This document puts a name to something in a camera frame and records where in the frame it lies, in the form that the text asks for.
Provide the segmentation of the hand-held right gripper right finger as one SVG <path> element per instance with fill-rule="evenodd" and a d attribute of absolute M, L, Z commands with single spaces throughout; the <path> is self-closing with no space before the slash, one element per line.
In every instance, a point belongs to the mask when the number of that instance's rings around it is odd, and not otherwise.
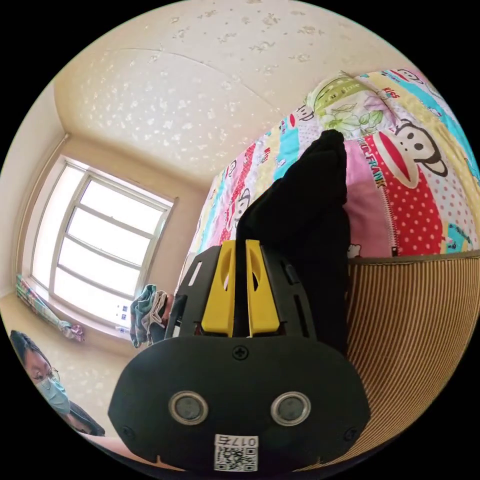
<path fill-rule="evenodd" d="M 260 242 L 245 242 L 248 324 L 251 336 L 274 334 L 280 321 Z"/>

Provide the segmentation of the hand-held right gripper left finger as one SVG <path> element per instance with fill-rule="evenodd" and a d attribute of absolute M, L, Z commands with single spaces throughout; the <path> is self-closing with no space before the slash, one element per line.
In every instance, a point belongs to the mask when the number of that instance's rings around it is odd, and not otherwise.
<path fill-rule="evenodd" d="M 201 321 L 206 334 L 232 336 L 234 332 L 236 241 L 225 241 L 218 250 L 210 292 Z"/>

